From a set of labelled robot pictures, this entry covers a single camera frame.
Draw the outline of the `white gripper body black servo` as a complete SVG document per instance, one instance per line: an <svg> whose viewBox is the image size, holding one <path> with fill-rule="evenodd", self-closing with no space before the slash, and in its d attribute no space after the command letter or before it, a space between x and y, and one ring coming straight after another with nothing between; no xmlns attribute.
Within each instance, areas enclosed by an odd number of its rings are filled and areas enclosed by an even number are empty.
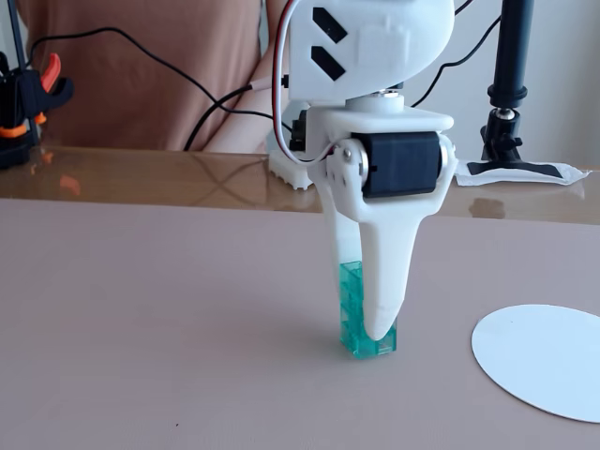
<svg viewBox="0 0 600 450"><path fill-rule="evenodd" d="M457 166L452 116L395 89L307 110L307 169L328 215L433 215Z"/></svg>

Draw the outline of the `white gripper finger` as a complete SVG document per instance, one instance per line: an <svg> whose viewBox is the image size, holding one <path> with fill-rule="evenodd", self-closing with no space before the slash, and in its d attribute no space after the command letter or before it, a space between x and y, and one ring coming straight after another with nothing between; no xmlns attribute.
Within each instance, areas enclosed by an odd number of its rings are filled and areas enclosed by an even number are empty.
<svg viewBox="0 0 600 450"><path fill-rule="evenodd" d="M322 209L329 232L333 263L361 261L359 224L337 210L325 161L322 162Z"/></svg>
<svg viewBox="0 0 600 450"><path fill-rule="evenodd" d="M359 224L364 327L374 341L385 337L404 302L415 238L425 217L400 213Z"/></svg>

